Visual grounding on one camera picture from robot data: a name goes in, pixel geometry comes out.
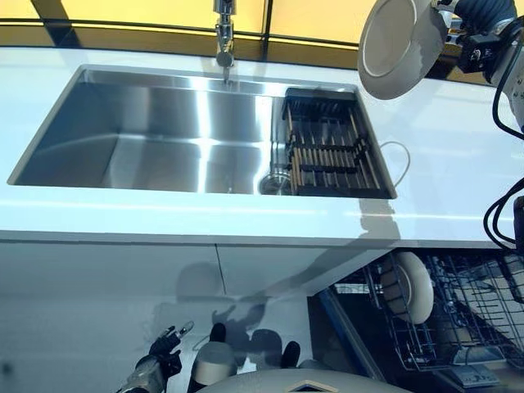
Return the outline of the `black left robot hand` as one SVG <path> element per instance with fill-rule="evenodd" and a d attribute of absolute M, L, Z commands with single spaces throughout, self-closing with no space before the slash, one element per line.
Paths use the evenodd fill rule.
<path fill-rule="evenodd" d="M 185 323 L 181 328 L 176 328 L 174 325 L 169 326 L 151 344 L 148 354 L 160 361 L 167 362 L 175 355 L 174 350 L 193 328 L 193 321 Z"/>

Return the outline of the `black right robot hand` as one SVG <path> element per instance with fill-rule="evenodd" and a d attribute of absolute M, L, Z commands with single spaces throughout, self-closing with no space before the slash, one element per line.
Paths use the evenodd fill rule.
<path fill-rule="evenodd" d="M 502 21 L 517 18 L 511 0 L 444 0 L 431 1 L 438 11 L 449 11 L 462 19 L 462 28 L 470 34 L 488 34 Z"/>

